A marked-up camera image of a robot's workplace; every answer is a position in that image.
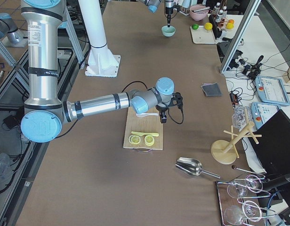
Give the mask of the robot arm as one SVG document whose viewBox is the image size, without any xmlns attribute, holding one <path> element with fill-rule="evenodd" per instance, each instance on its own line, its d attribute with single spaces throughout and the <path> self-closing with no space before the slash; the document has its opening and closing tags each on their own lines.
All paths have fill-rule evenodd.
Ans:
<svg viewBox="0 0 290 226">
<path fill-rule="evenodd" d="M 165 110 L 173 106 L 174 83 L 158 79 L 155 86 L 140 91 L 96 97 L 74 103 L 57 95 L 57 30 L 65 18 L 63 0 L 23 0 L 21 14 L 28 25 L 30 95 L 24 103 L 22 133 L 31 141 L 46 143 L 57 138 L 62 125 L 85 116 L 132 107 L 136 113 L 155 107 L 165 122 Z"/>
<path fill-rule="evenodd" d="M 140 0 L 143 4 L 147 6 L 149 11 L 155 13 L 161 3 L 160 0 Z M 173 0 L 164 1 L 164 14 L 167 18 L 167 27 L 170 27 L 171 15 L 173 14 L 175 3 Z"/>
</svg>

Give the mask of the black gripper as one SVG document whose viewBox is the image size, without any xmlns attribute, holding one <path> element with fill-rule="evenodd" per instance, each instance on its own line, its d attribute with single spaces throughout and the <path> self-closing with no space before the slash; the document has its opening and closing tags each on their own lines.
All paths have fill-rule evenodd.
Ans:
<svg viewBox="0 0 290 226">
<path fill-rule="evenodd" d="M 174 1 L 165 0 L 164 7 L 165 7 L 165 14 L 167 15 L 167 27 L 170 27 L 170 16 L 173 14 Z"/>
<path fill-rule="evenodd" d="M 159 111 L 160 122 L 166 123 L 167 122 L 167 115 L 164 113 L 169 109 L 169 107 L 167 105 L 163 105 L 163 106 L 156 105 L 155 108 Z"/>
</svg>

